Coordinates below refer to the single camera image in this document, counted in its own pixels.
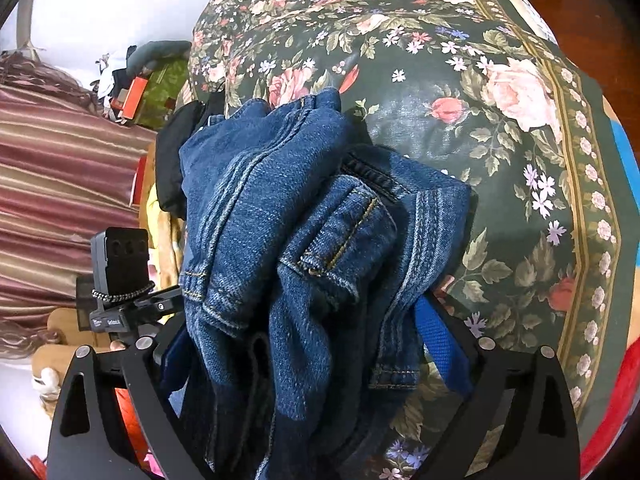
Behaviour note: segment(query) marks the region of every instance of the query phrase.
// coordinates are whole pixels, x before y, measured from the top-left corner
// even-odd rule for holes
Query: decorative border
[[[535,58],[541,60],[553,86],[554,99],[558,105],[559,119],[561,120],[563,140],[562,153],[566,161],[566,170],[569,178],[568,184],[571,195],[571,211],[574,220],[572,238],[574,240],[574,253],[576,259],[576,288],[572,301],[572,308],[568,312],[562,334],[558,343],[558,358],[564,369],[567,383],[570,388],[572,401],[578,420],[582,415],[584,405],[587,401],[597,374],[602,348],[607,329],[607,322],[610,311],[610,297],[612,293],[616,266],[620,257],[620,226],[618,217],[611,197],[609,184],[606,179],[604,168],[602,168],[602,156],[600,147],[595,136],[595,126],[591,105],[584,99],[582,94],[582,82],[580,75],[575,73],[558,57],[556,57],[546,46],[545,41],[540,40],[532,34],[525,32],[517,23],[511,19],[508,13],[496,0],[475,0],[476,6],[482,15],[492,21],[500,21],[510,25],[514,34],[522,42],[523,47]],[[575,92],[580,97],[586,124],[582,126],[577,123],[575,114],[573,119],[566,108],[567,94]],[[586,164],[596,166],[596,180],[604,192],[607,208],[606,214],[611,220],[607,226],[600,227],[599,223],[588,221],[586,218],[586,196],[591,196],[586,192],[582,178],[578,172],[579,166]],[[592,262],[590,256],[593,254],[609,253],[610,268],[602,272],[602,258]],[[594,273],[599,277],[602,285],[593,286],[596,280],[588,280],[590,274]],[[591,334],[590,323],[596,323],[596,332]],[[584,337],[576,337],[578,332],[584,332]]]

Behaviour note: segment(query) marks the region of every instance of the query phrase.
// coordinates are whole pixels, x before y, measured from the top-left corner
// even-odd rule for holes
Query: bolt
[[[554,349],[546,345],[540,347],[540,353],[547,359],[553,359],[556,356]]]
[[[89,348],[87,345],[79,346],[76,349],[76,357],[79,357],[79,358],[87,357],[90,351],[91,351],[91,348]]]
[[[149,348],[153,344],[153,342],[153,339],[145,335],[144,337],[141,337],[136,341],[136,348],[138,350],[145,350],[146,348]]]
[[[482,350],[493,350],[495,348],[495,341],[490,337],[481,337],[478,340],[478,344]]]

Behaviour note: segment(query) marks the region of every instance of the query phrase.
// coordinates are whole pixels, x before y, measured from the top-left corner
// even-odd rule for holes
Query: blue denim
[[[219,472],[260,450],[258,479],[312,479],[320,457],[350,474],[418,382],[412,306],[462,238],[470,189],[356,144],[334,89],[211,123],[180,149],[180,285],[215,394],[214,420],[191,430],[209,431]],[[257,333],[274,407],[251,442]]]

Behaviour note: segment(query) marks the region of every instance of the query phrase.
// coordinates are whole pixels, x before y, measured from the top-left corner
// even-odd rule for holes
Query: black mount
[[[178,290],[171,289],[172,297]],[[158,296],[139,300],[158,305]],[[486,469],[468,480],[578,480],[577,425],[562,369],[553,350],[506,351],[489,338],[476,340],[464,324],[431,302],[470,361],[473,393],[413,478],[462,480],[507,390],[514,390],[497,449]],[[157,311],[164,316],[165,311]],[[129,349],[96,354],[76,351],[60,393],[49,441],[49,480],[142,480],[126,435],[114,388],[127,388],[143,433],[168,480],[226,480],[183,444],[177,417],[166,401],[165,357],[187,337],[184,313],[172,317],[155,338]]]

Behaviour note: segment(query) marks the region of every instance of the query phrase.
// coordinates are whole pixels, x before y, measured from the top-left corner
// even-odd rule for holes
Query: floral bedspread
[[[338,88],[375,143],[471,184],[468,245],[437,295],[475,336],[556,348],[588,441],[625,350],[637,212],[600,89],[508,0],[211,0],[190,71],[201,100],[225,85],[227,114]],[[411,476],[459,402],[427,356],[362,477]]]

